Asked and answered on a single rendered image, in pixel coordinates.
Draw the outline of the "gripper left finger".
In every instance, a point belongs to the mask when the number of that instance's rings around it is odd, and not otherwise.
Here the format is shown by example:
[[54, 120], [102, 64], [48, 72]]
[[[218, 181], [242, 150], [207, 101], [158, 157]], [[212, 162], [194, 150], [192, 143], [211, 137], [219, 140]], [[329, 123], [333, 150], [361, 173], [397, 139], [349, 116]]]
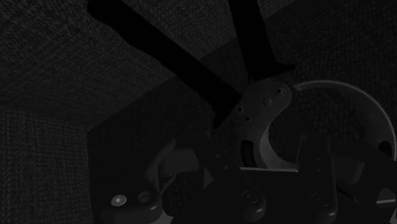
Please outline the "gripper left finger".
[[[161, 165], [183, 172], [204, 167], [213, 178], [202, 196], [169, 222], [162, 207], [158, 179]], [[101, 197], [101, 224], [249, 224], [266, 210], [261, 191], [230, 157], [207, 137], [172, 138], [157, 151], [127, 161]]]

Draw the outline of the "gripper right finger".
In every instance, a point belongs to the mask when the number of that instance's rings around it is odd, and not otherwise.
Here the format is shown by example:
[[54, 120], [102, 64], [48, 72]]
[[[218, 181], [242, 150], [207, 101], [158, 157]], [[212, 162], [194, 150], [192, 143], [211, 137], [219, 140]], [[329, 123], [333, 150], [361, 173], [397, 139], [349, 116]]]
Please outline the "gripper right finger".
[[379, 194], [397, 196], [397, 162], [368, 143], [338, 144], [308, 138], [299, 151], [299, 172], [310, 200], [310, 224], [391, 224]]

